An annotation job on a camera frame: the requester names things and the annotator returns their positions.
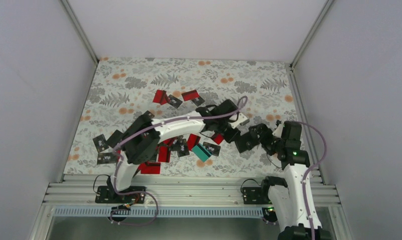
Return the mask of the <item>black card holder wallet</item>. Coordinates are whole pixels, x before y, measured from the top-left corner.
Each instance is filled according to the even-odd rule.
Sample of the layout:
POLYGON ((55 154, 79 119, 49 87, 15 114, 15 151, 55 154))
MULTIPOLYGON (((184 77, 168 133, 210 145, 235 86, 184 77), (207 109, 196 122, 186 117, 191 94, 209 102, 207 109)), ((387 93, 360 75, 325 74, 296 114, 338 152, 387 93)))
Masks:
POLYGON ((247 132, 235 140, 236 148, 240 154, 252 150, 259 144, 260 142, 257 134, 252 132, 247 132))

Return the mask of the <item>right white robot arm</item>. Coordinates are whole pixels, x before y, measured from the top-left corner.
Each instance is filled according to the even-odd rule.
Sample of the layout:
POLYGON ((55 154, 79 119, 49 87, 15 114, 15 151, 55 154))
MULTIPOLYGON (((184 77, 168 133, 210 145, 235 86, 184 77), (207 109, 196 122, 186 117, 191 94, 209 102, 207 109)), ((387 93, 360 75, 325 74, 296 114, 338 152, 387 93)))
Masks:
POLYGON ((261 183, 260 198, 273 204, 280 228, 279 240, 330 240, 330 231, 322 227, 311 190, 309 154, 301 150, 300 121, 279 123, 275 130, 264 124, 250 127, 256 143, 268 154, 276 154, 281 162, 282 177, 267 176, 261 183))

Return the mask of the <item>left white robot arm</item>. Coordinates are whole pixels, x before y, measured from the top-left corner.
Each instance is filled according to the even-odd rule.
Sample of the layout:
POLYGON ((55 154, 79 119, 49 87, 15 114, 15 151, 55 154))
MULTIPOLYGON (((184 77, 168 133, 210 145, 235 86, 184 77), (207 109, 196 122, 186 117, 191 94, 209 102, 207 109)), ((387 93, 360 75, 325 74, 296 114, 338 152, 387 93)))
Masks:
POLYGON ((239 113, 246 104, 247 97, 243 96, 237 103, 227 99, 219 105, 198 107, 190 113, 171 118, 140 115, 113 147, 112 152, 118 157, 118 162, 107 180, 108 199, 120 203, 127 198, 139 165, 152 157, 158 144, 186 134, 211 131, 223 135, 234 131, 241 119, 239 113))

